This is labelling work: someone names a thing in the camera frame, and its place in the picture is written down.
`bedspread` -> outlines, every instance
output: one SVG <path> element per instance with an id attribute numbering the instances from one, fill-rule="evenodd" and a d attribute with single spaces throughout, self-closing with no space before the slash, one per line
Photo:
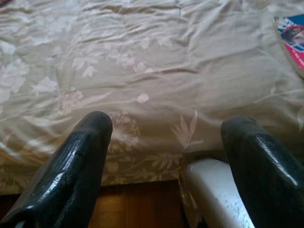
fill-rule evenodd
<path id="1" fill-rule="evenodd" d="M 103 184 L 177 178 L 256 119 L 304 143 L 304 82 L 273 16 L 301 0 L 13 0 L 0 8 L 0 194 L 21 192 L 90 111 L 114 131 Z"/>

